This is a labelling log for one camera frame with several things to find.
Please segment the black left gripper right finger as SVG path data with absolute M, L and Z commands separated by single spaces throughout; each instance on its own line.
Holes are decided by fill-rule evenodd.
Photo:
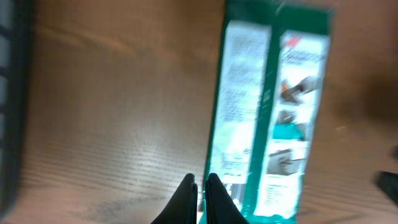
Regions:
M 249 224 L 215 173 L 205 182 L 205 206 L 207 224 Z

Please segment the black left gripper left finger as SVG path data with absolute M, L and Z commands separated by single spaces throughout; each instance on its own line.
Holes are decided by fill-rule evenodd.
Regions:
M 151 224 L 196 224 L 198 186 L 195 176 L 187 174 L 161 213 Z

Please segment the white red package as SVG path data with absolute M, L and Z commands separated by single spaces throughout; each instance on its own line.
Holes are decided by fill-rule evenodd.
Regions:
M 295 223 L 320 107 L 333 11 L 227 1 L 205 180 L 249 223 Z

